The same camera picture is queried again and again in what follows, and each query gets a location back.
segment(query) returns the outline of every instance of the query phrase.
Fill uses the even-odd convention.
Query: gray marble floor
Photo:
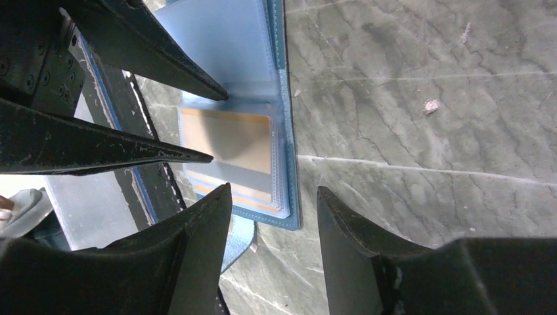
[[[233,314],[328,314],[318,185],[430,247],[557,236],[557,1],[286,0],[286,23],[303,228],[259,225]],[[176,142],[173,92],[143,89]]]

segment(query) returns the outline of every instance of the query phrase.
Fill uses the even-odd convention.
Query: black metal spike
[[[209,163],[194,150],[0,99],[0,173],[89,175],[158,162]]]
[[[225,100],[226,90],[195,64],[141,0],[64,0],[100,59],[184,91]]]

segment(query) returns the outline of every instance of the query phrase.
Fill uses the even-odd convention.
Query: bolt
[[[27,87],[27,90],[32,90],[33,86],[35,85],[35,78],[32,75],[29,75],[27,77],[27,81],[25,81],[25,86]]]
[[[0,58],[0,75],[6,75],[10,70],[8,58]]]
[[[47,86],[49,84],[50,80],[51,80],[51,74],[50,74],[50,72],[47,71],[47,72],[45,72],[45,76],[43,77],[43,85]]]
[[[39,56],[42,56],[45,53],[45,44],[44,43],[39,43],[39,46],[37,48],[37,53],[39,54]]]

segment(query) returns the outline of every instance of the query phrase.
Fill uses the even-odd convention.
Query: blue card holder
[[[183,144],[215,156],[211,164],[185,166],[196,193],[203,196],[218,184],[231,182],[235,215],[299,229],[282,1],[181,0],[155,16],[186,54],[230,94],[229,100],[215,102],[182,92],[178,111]],[[249,133],[240,135],[240,129]],[[231,144],[239,138],[247,140]],[[246,157],[231,155],[234,149]],[[269,161],[254,160],[254,155]]]

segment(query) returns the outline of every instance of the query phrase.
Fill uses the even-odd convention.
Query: black plastic
[[[319,236],[331,315],[555,314],[557,240],[404,240],[319,187]]]
[[[63,0],[100,59],[184,91],[225,100],[228,94],[174,42],[141,0]]]
[[[0,239],[0,314],[212,314],[230,185],[104,249]]]

